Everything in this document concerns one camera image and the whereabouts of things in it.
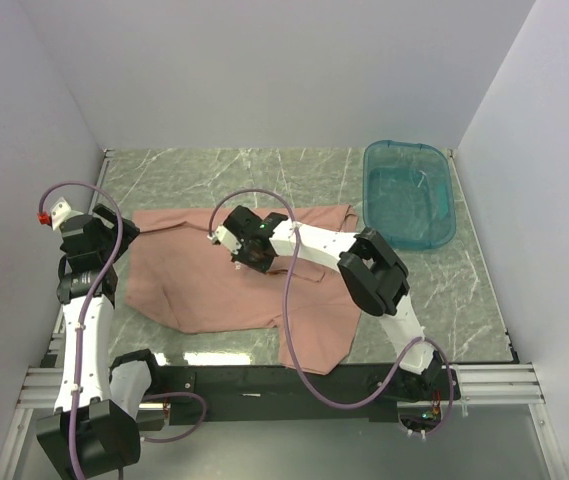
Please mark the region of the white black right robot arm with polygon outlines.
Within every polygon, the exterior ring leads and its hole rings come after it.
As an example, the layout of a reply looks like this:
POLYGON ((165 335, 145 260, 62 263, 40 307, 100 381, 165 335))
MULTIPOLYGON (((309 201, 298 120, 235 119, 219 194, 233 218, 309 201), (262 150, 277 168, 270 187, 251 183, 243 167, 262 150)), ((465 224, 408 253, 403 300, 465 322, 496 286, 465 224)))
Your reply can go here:
POLYGON ((331 231, 301 223, 292 213, 271 213, 260 218, 239 206, 210 231, 209 238, 224 246, 234 262, 260 273, 266 272, 278 257, 334 270, 341 275, 355 305, 380 319, 395 349, 396 361, 369 397, 351 404, 322 396, 303 372, 292 333, 285 333, 295 370, 307 389, 324 404, 354 410, 389 392, 400 401, 430 400, 441 377, 446 378, 450 390, 455 388, 446 354, 425 336, 417 319, 408 268, 379 232, 370 228, 359 233, 331 231))

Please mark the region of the pink t shirt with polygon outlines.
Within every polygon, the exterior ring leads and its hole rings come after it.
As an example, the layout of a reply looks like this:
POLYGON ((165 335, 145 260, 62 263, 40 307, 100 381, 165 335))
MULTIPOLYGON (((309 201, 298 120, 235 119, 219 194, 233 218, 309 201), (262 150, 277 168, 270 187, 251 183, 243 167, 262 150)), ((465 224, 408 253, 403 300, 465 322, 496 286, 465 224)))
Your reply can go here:
MULTIPOLYGON (((209 208, 137 210, 125 301, 187 334, 284 329, 309 373, 326 375, 349 353, 360 320, 341 275, 278 257, 266 273, 236 266, 207 238, 209 208)), ((279 360, 291 366, 286 341, 279 360)))

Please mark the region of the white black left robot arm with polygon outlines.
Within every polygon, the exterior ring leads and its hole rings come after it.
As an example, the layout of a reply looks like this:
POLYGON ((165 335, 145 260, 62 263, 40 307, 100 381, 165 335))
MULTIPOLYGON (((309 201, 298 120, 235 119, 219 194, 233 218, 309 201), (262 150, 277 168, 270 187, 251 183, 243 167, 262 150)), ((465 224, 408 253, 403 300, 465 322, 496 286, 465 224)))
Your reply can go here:
POLYGON ((59 199, 41 215, 61 235, 57 297, 65 328, 60 389, 37 440, 63 479, 122 471, 141 455, 141 402, 157 399, 164 378, 149 350, 110 364, 108 341, 118 276, 113 264, 137 237, 129 220, 99 204, 91 214, 59 199))

